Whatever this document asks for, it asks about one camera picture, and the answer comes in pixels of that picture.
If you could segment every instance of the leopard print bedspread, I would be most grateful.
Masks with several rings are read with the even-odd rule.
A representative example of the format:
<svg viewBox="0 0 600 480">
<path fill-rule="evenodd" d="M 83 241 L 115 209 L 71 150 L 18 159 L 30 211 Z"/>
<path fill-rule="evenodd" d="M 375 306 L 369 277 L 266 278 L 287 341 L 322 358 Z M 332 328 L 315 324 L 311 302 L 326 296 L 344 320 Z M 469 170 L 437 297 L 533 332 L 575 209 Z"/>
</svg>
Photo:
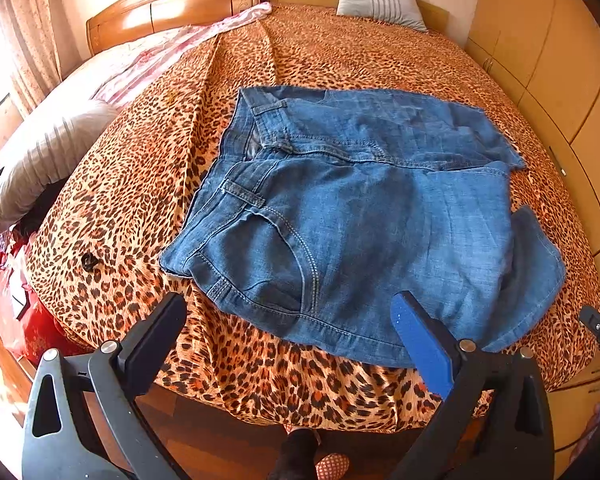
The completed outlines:
<svg viewBox="0 0 600 480">
<path fill-rule="evenodd" d="M 567 268 L 554 305 L 509 351 L 530 346 L 548 388 L 588 363 L 595 344 L 578 311 L 600 307 L 596 269 L 560 176 L 517 108 L 442 35 L 318 7 L 279 6 L 187 52 L 84 157 L 28 262 L 31 285 L 64 326 L 97 346 L 121 338 L 173 290 L 189 316 L 156 379 L 167 388 L 257 424 L 382 432 L 426 425 L 440 399 L 416 370 L 280 340 L 220 312 L 191 280 L 158 266 L 218 154 L 238 87 L 279 84 L 397 88 L 483 108 L 528 165 L 512 174 L 512 208 L 533 208 Z M 87 252 L 102 261 L 93 272 L 80 264 Z M 486 403 L 483 396 L 477 413 Z"/>
</svg>

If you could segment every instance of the wooden floor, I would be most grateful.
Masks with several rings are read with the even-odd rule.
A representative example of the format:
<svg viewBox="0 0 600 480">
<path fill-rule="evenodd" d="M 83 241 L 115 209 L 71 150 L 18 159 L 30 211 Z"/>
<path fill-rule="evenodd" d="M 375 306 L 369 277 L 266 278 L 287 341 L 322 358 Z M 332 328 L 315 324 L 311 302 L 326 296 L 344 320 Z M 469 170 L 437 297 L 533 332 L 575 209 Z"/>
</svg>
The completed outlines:
<svg viewBox="0 0 600 480">
<path fill-rule="evenodd" d="M 10 389 L 9 398 L 15 404 L 26 402 L 30 381 L 1 344 L 0 367 L 3 383 Z M 125 465 L 93 394 L 87 396 L 87 401 L 112 462 Z M 138 397 L 136 403 L 169 452 L 196 480 L 264 480 L 285 438 L 281 426 L 247 424 L 157 385 L 146 396 Z M 317 458 L 329 452 L 344 453 L 351 460 L 346 480 L 380 480 L 386 478 L 418 434 L 419 430 L 391 435 L 322 432 Z"/>
</svg>

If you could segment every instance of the red fabric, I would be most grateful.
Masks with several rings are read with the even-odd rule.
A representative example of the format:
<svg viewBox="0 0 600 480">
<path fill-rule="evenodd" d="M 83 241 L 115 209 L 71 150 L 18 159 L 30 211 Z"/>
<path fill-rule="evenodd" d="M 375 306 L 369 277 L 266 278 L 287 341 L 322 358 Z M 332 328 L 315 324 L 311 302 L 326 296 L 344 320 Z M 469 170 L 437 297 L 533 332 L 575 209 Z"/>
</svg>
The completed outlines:
<svg viewBox="0 0 600 480">
<path fill-rule="evenodd" d="M 26 250 L 27 246 L 11 251 Z M 48 348 L 58 348 L 63 355 L 84 354 L 85 351 L 64 336 L 64 330 L 27 283 L 22 288 L 29 305 L 21 320 L 14 317 L 9 278 L 13 269 L 7 263 L 0 265 L 0 337 L 7 350 L 17 359 L 25 356 L 36 366 Z"/>
</svg>

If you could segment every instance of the slipper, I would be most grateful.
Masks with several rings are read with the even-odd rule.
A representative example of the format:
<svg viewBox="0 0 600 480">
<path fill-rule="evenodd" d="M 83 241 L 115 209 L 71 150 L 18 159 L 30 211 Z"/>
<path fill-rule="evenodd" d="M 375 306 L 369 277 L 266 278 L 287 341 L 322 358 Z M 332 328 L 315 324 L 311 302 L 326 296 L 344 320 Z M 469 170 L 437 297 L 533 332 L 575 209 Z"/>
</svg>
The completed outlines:
<svg viewBox="0 0 600 480">
<path fill-rule="evenodd" d="M 349 459 L 340 453 L 331 453 L 315 466 L 318 480 L 340 480 L 349 469 Z"/>
</svg>

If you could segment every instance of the jeans pocket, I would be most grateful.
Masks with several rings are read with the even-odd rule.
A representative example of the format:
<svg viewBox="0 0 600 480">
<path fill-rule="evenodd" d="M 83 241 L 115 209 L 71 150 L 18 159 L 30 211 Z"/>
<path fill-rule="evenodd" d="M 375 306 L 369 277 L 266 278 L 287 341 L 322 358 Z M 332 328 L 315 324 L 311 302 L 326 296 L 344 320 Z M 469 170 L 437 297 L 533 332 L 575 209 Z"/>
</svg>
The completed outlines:
<svg viewBox="0 0 600 480">
<path fill-rule="evenodd" d="M 315 261 L 299 233 L 272 208 L 248 206 L 202 250 L 252 303 L 293 314 L 314 310 Z"/>
</svg>

